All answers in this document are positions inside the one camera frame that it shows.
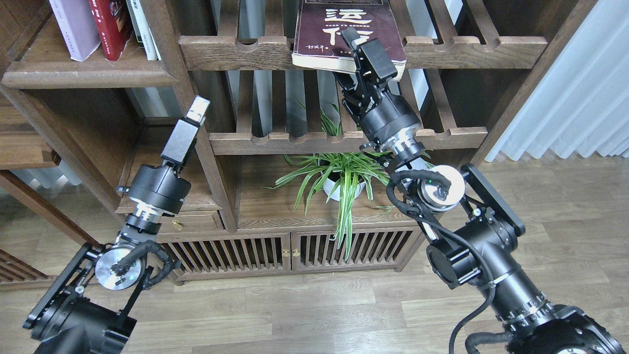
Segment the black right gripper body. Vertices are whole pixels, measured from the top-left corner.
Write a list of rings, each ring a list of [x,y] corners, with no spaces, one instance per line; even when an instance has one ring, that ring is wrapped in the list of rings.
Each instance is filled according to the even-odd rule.
[[[386,84],[350,74],[335,72],[342,88],[343,106],[353,121],[362,128],[368,141],[378,152],[421,153],[425,149],[416,140],[420,119],[400,95],[393,94]]]

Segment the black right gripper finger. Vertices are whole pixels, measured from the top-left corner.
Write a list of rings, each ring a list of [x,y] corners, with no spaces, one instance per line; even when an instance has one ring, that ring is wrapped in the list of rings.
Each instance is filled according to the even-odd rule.
[[[376,38],[364,40],[354,27],[348,27],[340,34],[352,50],[356,79],[373,84],[386,84],[397,76],[397,69],[379,40]]]

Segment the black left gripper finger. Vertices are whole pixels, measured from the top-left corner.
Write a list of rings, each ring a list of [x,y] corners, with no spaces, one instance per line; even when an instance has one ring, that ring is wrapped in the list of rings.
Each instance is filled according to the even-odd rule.
[[[186,166],[187,159],[195,147],[198,130],[204,123],[209,99],[196,96],[191,107],[173,129],[160,157],[162,165],[167,165],[173,170],[182,170]]]

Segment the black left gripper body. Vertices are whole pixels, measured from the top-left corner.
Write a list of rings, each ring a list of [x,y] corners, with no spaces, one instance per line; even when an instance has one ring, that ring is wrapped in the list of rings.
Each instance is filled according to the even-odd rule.
[[[180,178],[181,170],[170,166],[142,164],[130,186],[119,186],[118,191],[128,193],[137,202],[133,215],[143,213],[157,216],[176,215],[182,208],[191,184]]]

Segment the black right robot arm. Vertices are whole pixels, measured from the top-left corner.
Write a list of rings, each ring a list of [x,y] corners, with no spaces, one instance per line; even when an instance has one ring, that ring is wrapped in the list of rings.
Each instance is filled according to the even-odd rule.
[[[485,302],[463,318],[450,336],[453,353],[460,329],[489,306],[503,332],[476,332],[465,341],[468,353],[481,344],[506,343],[510,354],[622,354],[622,345],[580,308],[552,302],[512,257],[525,224],[472,164],[433,168],[422,159],[415,137],[420,119],[407,101],[390,92],[396,70],[376,38],[353,27],[341,31],[352,52],[356,76],[336,73],[343,105],[368,139],[373,155],[390,177],[387,197],[422,228],[427,257],[450,289],[476,287]]]

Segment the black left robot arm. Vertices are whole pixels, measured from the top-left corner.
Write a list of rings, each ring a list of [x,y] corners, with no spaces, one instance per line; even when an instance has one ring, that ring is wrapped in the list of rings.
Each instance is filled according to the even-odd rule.
[[[161,152],[159,166],[142,164],[130,186],[120,186],[135,202],[115,242],[85,243],[25,319],[23,327],[40,341],[38,354],[119,354],[136,320],[129,313],[142,291],[180,267],[155,237],[160,219],[177,215],[191,184],[180,177],[195,148],[210,101],[193,99]],[[93,278],[110,291],[133,288],[119,311],[94,304],[85,295]]]

